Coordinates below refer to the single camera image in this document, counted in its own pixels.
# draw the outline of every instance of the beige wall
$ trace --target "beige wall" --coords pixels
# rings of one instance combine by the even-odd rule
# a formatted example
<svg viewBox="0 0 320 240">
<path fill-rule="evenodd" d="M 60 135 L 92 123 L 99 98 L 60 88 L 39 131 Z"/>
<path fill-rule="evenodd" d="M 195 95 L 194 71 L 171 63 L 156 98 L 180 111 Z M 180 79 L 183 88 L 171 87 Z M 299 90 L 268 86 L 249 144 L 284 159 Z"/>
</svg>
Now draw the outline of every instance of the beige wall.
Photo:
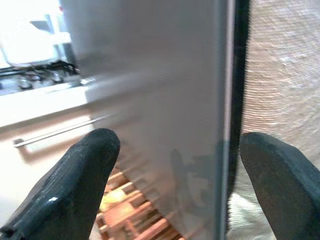
<svg viewBox="0 0 320 240">
<path fill-rule="evenodd" d="M 271 134 L 320 168 L 320 1 L 250 7 L 242 132 Z M 230 239 L 272 238 L 241 161 L 230 204 Z"/>
</svg>

